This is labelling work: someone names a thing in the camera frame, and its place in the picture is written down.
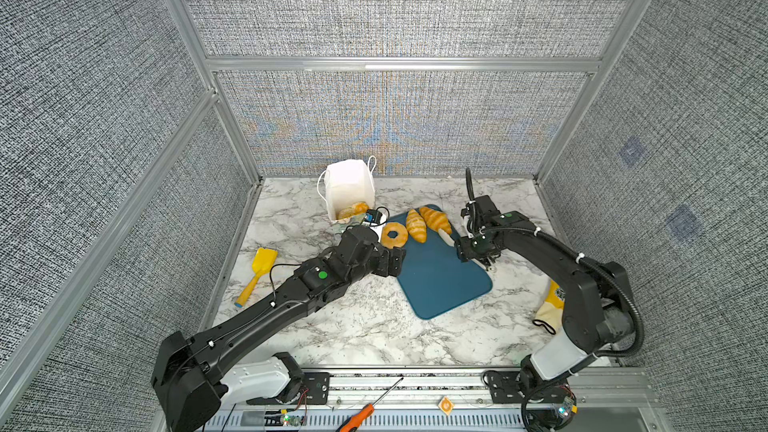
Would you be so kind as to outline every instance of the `bag handle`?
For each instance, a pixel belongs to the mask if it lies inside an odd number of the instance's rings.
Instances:
[[[328,169],[327,169],[327,168],[326,168],[325,170],[323,170],[323,171],[322,171],[322,173],[320,174],[320,177],[318,177],[318,178],[317,178],[317,195],[318,195],[318,196],[320,196],[320,198],[322,199],[322,201],[326,203],[326,208],[328,208],[328,201],[327,201],[327,200],[326,200],[326,198],[325,198],[325,197],[324,197],[324,196],[323,196],[323,195],[320,193],[320,180],[321,180],[321,179],[322,179],[322,177],[323,177],[323,176],[326,174],[326,172],[328,172]]]

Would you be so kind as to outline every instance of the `textured gray panel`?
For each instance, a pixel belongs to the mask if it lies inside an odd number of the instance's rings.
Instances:
[[[161,0],[0,0],[0,365],[202,90]]]
[[[629,270],[648,329],[629,363],[678,432],[766,429],[767,17],[654,0],[544,184],[571,242]]]
[[[249,188],[209,112],[2,430],[146,430],[158,345],[199,326]]]
[[[379,173],[532,174],[584,81],[574,72],[220,72],[268,176],[345,158]]]
[[[628,0],[186,0],[208,53],[597,56]]]

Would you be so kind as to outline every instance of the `blue tray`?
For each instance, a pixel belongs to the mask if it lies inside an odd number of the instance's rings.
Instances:
[[[434,204],[427,207],[441,210]],[[406,216],[408,211],[392,216],[390,222],[405,225]],[[458,240],[453,224],[451,229],[451,237]],[[437,317],[493,288],[491,278],[482,267],[474,262],[458,260],[456,250],[430,228],[427,228],[427,242],[420,244],[409,237],[403,248],[408,252],[397,281],[419,318],[428,320]]]

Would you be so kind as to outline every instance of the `marble tabletop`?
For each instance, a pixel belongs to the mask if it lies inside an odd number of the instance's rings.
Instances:
[[[392,214],[434,203],[454,226],[467,201],[463,178],[375,177],[376,205]],[[259,247],[278,251],[277,262],[299,263],[338,243],[312,178],[268,178],[256,203],[242,249],[226,286],[215,324],[244,309],[234,301],[253,277]],[[489,194],[499,210],[519,210],[552,232],[534,189],[522,178],[477,178],[475,195]],[[275,268],[279,285],[294,267]],[[241,362],[290,352],[302,366],[340,365],[514,365],[546,344],[551,335],[531,320],[548,290],[549,278],[522,256],[506,251],[489,275],[493,290],[428,321],[411,310],[395,278],[370,274],[346,295],[286,327]],[[270,292],[259,280],[247,305]]]

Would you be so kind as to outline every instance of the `bread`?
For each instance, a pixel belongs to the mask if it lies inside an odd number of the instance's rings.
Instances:
[[[437,232],[439,229],[443,229],[448,234],[452,234],[451,224],[448,222],[448,216],[445,212],[438,212],[437,210],[429,207],[421,207],[418,213],[424,217],[427,226]]]
[[[406,228],[408,229],[408,234],[413,237],[413,240],[421,244],[427,242],[427,223],[424,222],[424,217],[420,216],[417,211],[413,209],[408,211]]]
[[[397,235],[389,237],[389,233],[395,231]],[[402,247],[408,242],[408,229],[398,222],[388,222],[382,229],[382,245],[387,248]]]
[[[336,220],[357,216],[358,214],[364,213],[369,208],[370,207],[365,202],[358,202],[357,204],[352,204],[350,207],[342,208],[341,210],[339,210],[339,213],[336,214]]]

